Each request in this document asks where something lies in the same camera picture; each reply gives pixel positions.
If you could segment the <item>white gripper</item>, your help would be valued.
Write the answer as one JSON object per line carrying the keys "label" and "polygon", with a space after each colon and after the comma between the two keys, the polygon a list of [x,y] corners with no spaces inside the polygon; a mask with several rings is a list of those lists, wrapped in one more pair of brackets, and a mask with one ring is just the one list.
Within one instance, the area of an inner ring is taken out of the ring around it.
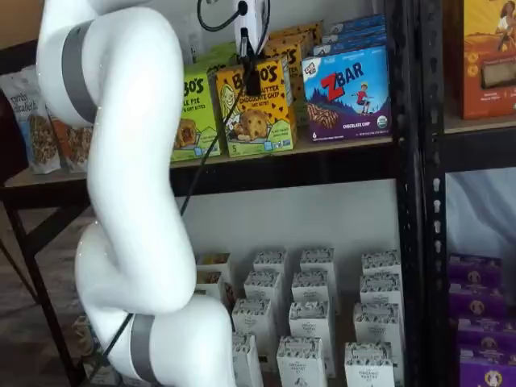
{"label": "white gripper", "polygon": [[235,10],[237,54],[245,56],[242,57],[245,93],[247,96],[260,96],[260,72],[256,61],[268,38],[269,1],[235,1]]}

